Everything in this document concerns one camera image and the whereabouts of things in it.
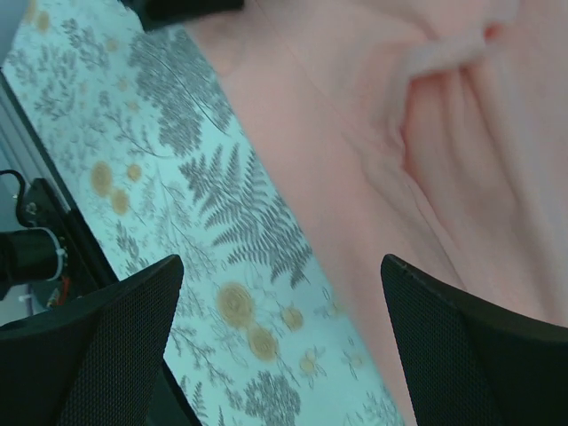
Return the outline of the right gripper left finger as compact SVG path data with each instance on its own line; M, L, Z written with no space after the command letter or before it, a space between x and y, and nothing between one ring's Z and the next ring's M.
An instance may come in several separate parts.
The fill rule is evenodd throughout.
M3 425L193 425L163 359L184 266L126 280L1 327Z

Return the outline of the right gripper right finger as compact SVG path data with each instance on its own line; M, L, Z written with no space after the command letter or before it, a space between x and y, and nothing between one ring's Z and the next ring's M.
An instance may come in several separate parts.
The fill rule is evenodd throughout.
M567 330L454 288L394 255L383 293L420 425L565 425Z

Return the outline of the salmon pink t shirt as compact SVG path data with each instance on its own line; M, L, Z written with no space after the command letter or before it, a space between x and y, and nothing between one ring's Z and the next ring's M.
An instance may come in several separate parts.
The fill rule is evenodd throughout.
M566 324L566 2L248 1L186 30L406 424L384 256Z

